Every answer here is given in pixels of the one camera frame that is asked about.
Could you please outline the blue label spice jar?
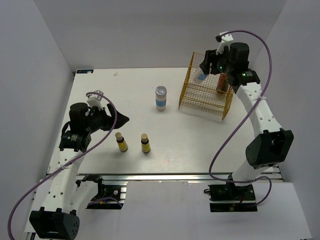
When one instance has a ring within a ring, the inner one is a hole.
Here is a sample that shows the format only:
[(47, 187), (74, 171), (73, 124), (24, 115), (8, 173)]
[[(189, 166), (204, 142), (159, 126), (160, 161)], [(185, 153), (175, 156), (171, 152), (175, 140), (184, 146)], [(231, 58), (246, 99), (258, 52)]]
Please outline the blue label spice jar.
[(192, 81), (195, 84), (201, 84), (206, 78), (207, 78), (207, 74), (204, 74), (203, 70), (199, 67), (197, 68), (197, 70), (193, 73), (192, 75)]
[(155, 89), (155, 107), (158, 111), (164, 111), (167, 104), (167, 89), (165, 86), (157, 86)]

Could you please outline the soy sauce bottle red label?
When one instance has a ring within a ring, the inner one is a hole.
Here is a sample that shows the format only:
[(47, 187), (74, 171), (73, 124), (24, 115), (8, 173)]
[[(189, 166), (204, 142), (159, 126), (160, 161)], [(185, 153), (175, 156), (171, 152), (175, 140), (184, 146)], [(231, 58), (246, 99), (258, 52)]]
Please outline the soy sauce bottle red label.
[(219, 75), (218, 83), (216, 86), (216, 90), (219, 94), (223, 95), (228, 91), (228, 79), (225, 73), (221, 73)]

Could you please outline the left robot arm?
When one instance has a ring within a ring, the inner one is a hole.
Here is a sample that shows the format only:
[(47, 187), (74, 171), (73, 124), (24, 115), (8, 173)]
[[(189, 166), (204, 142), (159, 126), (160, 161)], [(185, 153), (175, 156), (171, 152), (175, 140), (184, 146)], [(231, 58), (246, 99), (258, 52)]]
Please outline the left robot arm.
[(115, 111), (111, 104), (74, 103), (69, 121), (63, 126), (59, 143), (57, 173), (39, 210), (30, 213), (29, 222), (41, 239), (73, 240), (80, 228), (80, 212), (89, 201), (105, 196), (106, 187), (99, 182), (76, 184), (84, 152), (96, 131), (119, 129), (130, 119)]

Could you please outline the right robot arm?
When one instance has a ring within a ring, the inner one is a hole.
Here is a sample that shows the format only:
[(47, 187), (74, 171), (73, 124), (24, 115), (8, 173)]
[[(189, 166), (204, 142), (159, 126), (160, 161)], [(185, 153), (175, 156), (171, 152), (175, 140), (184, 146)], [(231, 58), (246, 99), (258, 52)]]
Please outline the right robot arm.
[(245, 160), (234, 171), (225, 188), (226, 195), (236, 200), (266, 169), (286, 159), (294, 140), (291, 130), (285, 130), (274, 117), (264, 97), (257, 73), (249, 68), (250, 49), (246, 43), (234, 42), (222, 50), (207, 50), (199, 65), (205, 75), (226, 75), (228, 84), (242, 102), (250, 120), (254, 139), (245, 149)]

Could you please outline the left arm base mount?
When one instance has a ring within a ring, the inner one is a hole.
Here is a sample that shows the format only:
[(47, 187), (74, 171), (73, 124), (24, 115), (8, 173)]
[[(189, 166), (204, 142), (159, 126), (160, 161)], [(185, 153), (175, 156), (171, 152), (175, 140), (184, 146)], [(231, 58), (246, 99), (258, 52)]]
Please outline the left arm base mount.
[(104, 180), (100, 175), (86, 175), (77, 179), (76, 189), (84, 186), (85, 182), (93, 182), (96, 195), (89, 201), (94, 202), (100, 199), (99, 203), (88, 204), (86, 209), (93, 210), (121, 210), (126, 199), (127, 184), (123, 182)]

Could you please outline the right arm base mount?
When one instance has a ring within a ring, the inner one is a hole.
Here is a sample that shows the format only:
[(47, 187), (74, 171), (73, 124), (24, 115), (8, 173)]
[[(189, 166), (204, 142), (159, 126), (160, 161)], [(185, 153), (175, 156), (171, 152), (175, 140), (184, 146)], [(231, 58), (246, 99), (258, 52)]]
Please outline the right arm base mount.
[(208, 185), (203, 191), (209, 196), (211, 213), (257, 212), (256, 195), (252, 184), (237, 186), (234, 183)]

